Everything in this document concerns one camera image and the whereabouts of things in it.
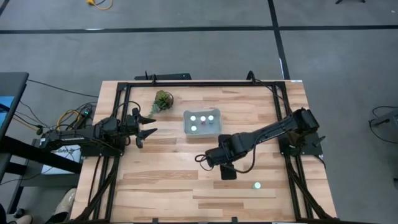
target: shoe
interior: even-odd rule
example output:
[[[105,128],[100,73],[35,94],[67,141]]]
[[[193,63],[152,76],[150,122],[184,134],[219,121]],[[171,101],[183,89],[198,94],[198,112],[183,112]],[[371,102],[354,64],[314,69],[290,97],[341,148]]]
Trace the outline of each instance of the shoe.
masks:
[[[23,217],[20,217],[15,221],[9,222],[8,224],[32,224],[32,222],[32,215],[24,215]]]
[[[58,214],[61,212],[70,213],[72,210],[73,202],[75,201],[76,196],[76,188],[70,189],[62,198],[61,202],[58,204],[55,209],[54,214]]]

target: wooden tabletop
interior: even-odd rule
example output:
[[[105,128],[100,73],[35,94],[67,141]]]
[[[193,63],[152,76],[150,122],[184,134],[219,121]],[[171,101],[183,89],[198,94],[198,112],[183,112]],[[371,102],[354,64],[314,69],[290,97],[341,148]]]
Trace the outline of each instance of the wooden tabletop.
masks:
[[[103,82],[95,123],[112,113],[117,83]],[[308,108],[303,83],[286,81],[286,87],[293,111]],[[143,149],[135,144],[126,147],[120,160],[111,222],[151,222],[152,218],[160,222],[228,222],[231,217],[247,222],[294,221],[285,162],[276,139],[257,146],[252,171],[238,174],[236,180],[221,180],[218,167],[208,172],[194,161],[197,154],[216,147],[217,139],[188,139],[183,131],[185,110],[218,108],[223,134],[253,131],[274,123],[277,117],[270,90],[263,86],[132,88],[130,100],[141,105],[141,115],[149,114],[158,90],[171,92],[174,105],[155,114],[155,123],[144,126],[158,130],[144,141]],[[236,161],[235,168],[247,169],[251,160],[252,152]],[[302,160],[309,191],[327,213],[335,216],[323,164],[313,156],[302,156]],[[83,163],[72,218],[87,206],[96,161],[96,157],[89,157]],[[253,189],[255,182],[261,183],[261,189]],[[305,217],[302,194],[297,191]],[[106,192],[100,218],[104,217],[107,196]]]

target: yellow cable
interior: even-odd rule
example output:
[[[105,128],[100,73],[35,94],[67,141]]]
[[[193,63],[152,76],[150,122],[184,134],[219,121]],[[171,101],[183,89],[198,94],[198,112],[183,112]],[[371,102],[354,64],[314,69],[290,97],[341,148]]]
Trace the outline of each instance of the yellow cable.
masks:
[[[111,4],[108,7],[102,8],[98,7],[97,4],[95,4],[95,0],[86,0],[87,4],[90,4],[92,6],[95,6],[99,10],[108,10],[113,6],[113,0],[111,0]]]
[[[63,118],[64,116],[66,116],[67,114],[70,114],[70,113],[75,113],[75,114],[76,114],[76,118],[77,118],[77,122],[79,122],[79,120],[80,120],[80,114],[79,114],[77,111],[72,111],[72,110],[67,111],[67,112],[65,112],[63,115],[61,115],[60,119],[58,119],[58,121],[57,121],[57,131],[60,130],[60,125],[61,125],[60,122],[61,122],[62,118]]]
[[[37,129],[34,129],[34,128],[30,127],[29,125],[23,123],[22,121],[20,121],[20,120],[18,120],[18,119],[16,119],[16,118],[13,118],[13,119],[16,120],[16,121],[18,121],[19,123],[21,123],[21,124],[24,125],[25,127],[30,128],[30,129],[32,129],[33,131],[37,131]]]

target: wooden table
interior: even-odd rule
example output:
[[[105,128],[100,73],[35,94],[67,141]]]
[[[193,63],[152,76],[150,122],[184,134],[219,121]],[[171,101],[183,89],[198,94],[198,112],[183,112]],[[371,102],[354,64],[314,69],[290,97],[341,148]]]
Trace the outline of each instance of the wooden table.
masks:
[[[112,113],[117,83],[103,82],[95,122]],[[286,87],[293,111],[308,108],[303,83],[286,81]],[[294,221],[285,162],[276,139],[257,146],[256,165],[252,171],[238,174],[236,180],[225,181],[221,180],[218,167],[207,172],[194,161],[197,154],[216,147],[217,140],[187,139],[183,131],[183,112],[195,109],[218,108],[223,117],[224,134],[267,126],[277,121],[270,90],[263,86],[138,87],[132,88],[130,100],[138,102],[141,114],[146,116],[160,89],[173,94],[173,108],[155,114],[157,121],[145,125],[145,129],[158,130],[147,138],[143,149],[131,144],[121,157],[111,222],[151,222],[152,218],[159,218],[160,222],[230,222],[231,217],[247,222]],[[96,160],[96,157],[89,157],[83,163],[72,218],[87,205]],[[251,160],[252,152],[236,161],[235,168],[247,169]],[[302,156],[302,160],[309,191],[325,211],[335,217],[323,164],[313,156]],[[261,183],[261,189],[252,188],[255,182]],[[100,218],[104,217],[107,197],[106,192]],[[306,217],[299,190],[298,197],[300,211]]]

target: green plant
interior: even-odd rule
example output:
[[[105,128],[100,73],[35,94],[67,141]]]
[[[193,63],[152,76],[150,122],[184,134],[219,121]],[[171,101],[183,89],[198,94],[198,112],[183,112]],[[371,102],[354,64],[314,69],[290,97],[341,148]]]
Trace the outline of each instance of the green plant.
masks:
[[[174,97],[171,93],[160,90],[156,92],[155,101],[152,104],[152,109],[148,117],[153,117],[154,114],[162,110],[170,109],[173,106]]]

